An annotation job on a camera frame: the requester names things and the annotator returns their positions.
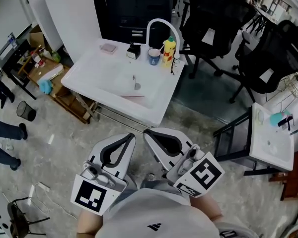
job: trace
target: faucet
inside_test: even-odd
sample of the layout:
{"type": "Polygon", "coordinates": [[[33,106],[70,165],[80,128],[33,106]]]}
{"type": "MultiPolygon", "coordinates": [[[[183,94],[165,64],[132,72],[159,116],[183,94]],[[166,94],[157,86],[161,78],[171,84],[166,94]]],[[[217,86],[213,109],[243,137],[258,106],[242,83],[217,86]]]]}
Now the faucet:
{"type": "Polygon", "coordinates": [[[150,27],[152,25],[152,23],[154,22],[161,22],[166,24],[168,27],[170,27],[170,29],[173,31],[174,35],[175,35],[175,39],[176,39],[176,49],[175,49],[175,54],[174,54],[174,58],[179,59],[180,58],[180,37],[179,34],[177,32],[177,30],[175,30],[174,26],[171,25],[168,21],[162,19],[162,18],[154,18],[153,20],[151,20],[148,23],[147,26],[147,37],[146,37],[146,47],[149,49],[149,35],[150,35],[150,27]]]}

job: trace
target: wire mesh basket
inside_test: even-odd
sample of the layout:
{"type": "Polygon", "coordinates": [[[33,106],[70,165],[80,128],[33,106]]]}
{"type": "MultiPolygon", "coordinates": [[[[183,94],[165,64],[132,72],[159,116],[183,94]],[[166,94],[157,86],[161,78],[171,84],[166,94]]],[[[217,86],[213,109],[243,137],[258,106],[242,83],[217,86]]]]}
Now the wire mesh basket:
{"type": "Polygon", "coordinates": [[[281,91],[284,91],[286,88],[288,88],[292,95],[298,99],[298,72],[284,77],[281,80],[278,88],[281,91]]]}

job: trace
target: cable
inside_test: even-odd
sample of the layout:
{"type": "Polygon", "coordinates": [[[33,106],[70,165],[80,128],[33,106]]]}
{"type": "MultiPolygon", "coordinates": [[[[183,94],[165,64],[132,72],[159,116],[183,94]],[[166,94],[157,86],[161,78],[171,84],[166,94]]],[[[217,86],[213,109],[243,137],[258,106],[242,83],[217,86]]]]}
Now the cable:
{"type": "MultiPolygon", "coordinates": [[[[47,209],[48,209],[48,211],[47,212],[44,212],[32,199],[33,199],[33,197],[29,197],[29,199],[31,200],[31,202],[33,203],[33,205],[36,207],[36,208],[38,208],[39,209],[39,211],[40,212],[42,212],[43,214],[45,214],[45,215],[48,215],[50,212],[51,212],[51,210],[50,210],[50,208],[46,205],[46,204],[44,204],[40,199],[39,199],[39,197],[38,197],[38,195],[37,195],[37,193],[36,193],[36,186],[38,186],[39,184],[38,183],[36,183],[35,185],[34,185],[34,193],[35,193],[35,196],[36,196],[36,199],[41,203],[41,204],[43,204],[47,209]]],[[[23,191],[20,191],[20,190],[18,190],[18,187],[17,187],[17,185],[16,184],[14,184],[14,187],[15,187],[15,189],[16,189],[16,191],[18,191],[18,192],[20,192],[20,193],[22,193],[22,194],[24,194],[24,195],[27,195],[26,193],[24,193],[23,191]]],[[[55,205],[57,205],[59,208],[61,208],[67,215],[69,215],[69,216],[71,216],[71,217],[73,217],[74,219],[76,219],[76,220],[78,220],[78,218],[76,218],[74,215],[72,215],[71,213],[69,213],[68,211],[66,211],[61,205],[59,205],[58,203],[56,203],[56,202],[54,202],[50,197],[49,197],[49,195],[47,194],[47,192],[46,192],[46,190],[44,190],[44,192],[45,192],[45,195],[48,197],[48,199],[53,203],[53,204],[55,204],[55,205]]]]}

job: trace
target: black shoe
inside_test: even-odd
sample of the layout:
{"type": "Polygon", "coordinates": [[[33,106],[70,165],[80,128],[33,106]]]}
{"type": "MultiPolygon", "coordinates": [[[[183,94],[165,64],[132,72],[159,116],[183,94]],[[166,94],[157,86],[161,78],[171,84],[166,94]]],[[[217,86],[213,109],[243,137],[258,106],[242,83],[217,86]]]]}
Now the black shoe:
{"type": "Polygon", "coordinates": [[[3,109],[5,101],[6,101],[6,96],[2,97],[1,99],[1,109],[3,109]]]}
{"type": "Polygon", "coordinates": [[[21,160],[20,159],[16,159],[17,161],[17,165],[16,166],[10,166],[10,168],[13,170],[13,171],[16,171],[18,169],[18,167],[21,166],[21,160]]]}
{"type": "Polygon", "coordinates": [[[10,99],[11,103],[14,102],[14,94],[13,93],[11,93],[11,96],[9,97],[9,99],[10,99]]]}
{"type": "Polygon", "coordinates": [[[26,126],[24,123],[19,124],[19,128],[23,131],[24,137],[23,139],[26,140],[28,138],[28,133],[26,132],[26,126]]]}

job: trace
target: white sink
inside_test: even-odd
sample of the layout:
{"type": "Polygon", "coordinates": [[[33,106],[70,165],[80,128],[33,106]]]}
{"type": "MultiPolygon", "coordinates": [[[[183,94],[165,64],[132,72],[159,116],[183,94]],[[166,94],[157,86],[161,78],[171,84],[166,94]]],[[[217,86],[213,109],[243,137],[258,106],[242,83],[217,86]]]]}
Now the white sink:
{"type": "Polygon", "coordinates": [[[271,166],[291,171],[294,165],[294,138],[288,130],[282,130],[270,124],[270,115],[267,109],[253,104],[252,107],[252,140],[250,156],[271,166]],[[258,119],[258,112],[262,111],[263,122],[258,119]]]}
{"type": "Polygon", "coordinates": [[[152,126],[159,126],[182,72],[184,62],[174,68],[153,66],[126,57],[129,45],[98,39],[93,47],[63,77],[62,84],[73,91],[152,126]],[[113,55],[100,46],[118,47],[113,55]]]}

